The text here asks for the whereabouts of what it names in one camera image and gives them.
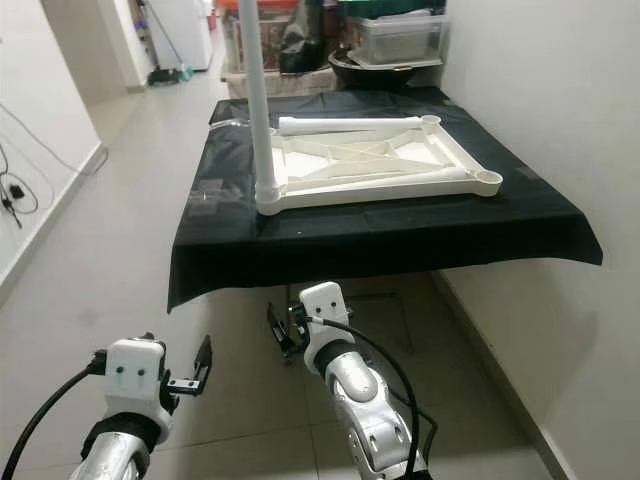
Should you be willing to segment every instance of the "white cylindrical rod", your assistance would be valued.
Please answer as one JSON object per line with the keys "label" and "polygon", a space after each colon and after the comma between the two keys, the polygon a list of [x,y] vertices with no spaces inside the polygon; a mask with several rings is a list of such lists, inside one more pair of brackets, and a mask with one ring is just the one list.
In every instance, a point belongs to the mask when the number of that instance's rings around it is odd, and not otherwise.
{"label": "white cylindrical rod", "polygon": [[300,135],[321,132],[353,132],[357,130],[382,130],[420,128],[422,119],[406,118],[295,118],[280,117],[280,135]]}
{"label": "white cylindrical rod", "polygon": [[280,189],[273,170],[258,5],[256,0],[238,0],[238,9],[249,93],[253,161],[256,168],[256,202],[260,210],[261,204],[274,203],[280,199]]}

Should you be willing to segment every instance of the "clear plastic container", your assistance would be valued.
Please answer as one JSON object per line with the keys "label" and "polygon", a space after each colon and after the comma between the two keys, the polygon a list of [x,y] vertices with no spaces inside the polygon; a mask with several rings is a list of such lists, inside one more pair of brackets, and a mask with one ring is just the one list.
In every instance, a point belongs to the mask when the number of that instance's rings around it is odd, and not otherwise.
{"label": "clear plastic container", "polygon": [[372,69],[440,64],[446,21],[445,15],[431,16],[428,10],[375,20],[351,18],[349,58]]}

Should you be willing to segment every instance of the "black tablecloth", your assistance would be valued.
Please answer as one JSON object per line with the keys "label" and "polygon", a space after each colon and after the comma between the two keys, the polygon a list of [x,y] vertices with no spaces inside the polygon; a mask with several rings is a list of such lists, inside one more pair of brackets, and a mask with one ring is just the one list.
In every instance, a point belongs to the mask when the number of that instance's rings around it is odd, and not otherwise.
{"label": "black tablecloth", "polygon": [[[176,233],[168,309],[224,287],[423,271],[516,258],[602,263],[584,214],[435,88],[331,92],[269,101],[272,125],[298,117],[434,114],[485,168],[492,198],[435,198],[257,214],[250,129],[210,132]],[[248,118],[245,100],[218,103],[211,122]]]}

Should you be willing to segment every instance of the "black bowl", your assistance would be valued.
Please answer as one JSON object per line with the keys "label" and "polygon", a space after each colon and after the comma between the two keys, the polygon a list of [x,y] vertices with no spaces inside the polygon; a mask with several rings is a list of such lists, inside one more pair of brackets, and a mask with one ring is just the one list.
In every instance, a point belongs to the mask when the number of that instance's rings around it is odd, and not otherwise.
{"label": "black bowl", "polygon": [[402,88],[417,71],[417,68],[413,67],[368,70],[351,60],[346,50],[336,50],[331,53],[329,63],[347,88],[396,90]]}

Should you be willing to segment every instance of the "mop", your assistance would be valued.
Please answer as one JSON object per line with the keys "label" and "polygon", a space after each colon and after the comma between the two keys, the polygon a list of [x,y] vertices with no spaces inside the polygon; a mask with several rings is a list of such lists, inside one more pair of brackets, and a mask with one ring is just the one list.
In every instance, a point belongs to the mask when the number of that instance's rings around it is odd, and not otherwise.
{"label": "mop", "polygon": [[193,69],[184,64],[184,61],[182,60],[182,57],[178,53],[178,50],[176,49],[175,45],[173,44],[171,37],[167,33],[167,30],[164,28],[164,25],[162,24],[162,22],[160,21],[160,18],[156,14],[156,11],[154,10],[153,5],[151,5],[151,1],[147,1],[146,3],[143,3],[143,2],[141,3],[149,7],[149,11],[153,15],[153,18],[155,18],[156,22],[158,22],[158,27],[160,27],[162,34],[167,39],[167,42],[171,47],[171,50],[173,51],[174,55],[180,62],[180,68],[177,68],[177,69],[175,68],[161,69],[159,64],[156,65],[156,69],[153,72],[151,72],[147,77],[148,84],[153,85],[155,83],[178,83],[180,80],[182,80],[183,82],[188,82],[189,80],[191,80],[191,77],[193,77]]}

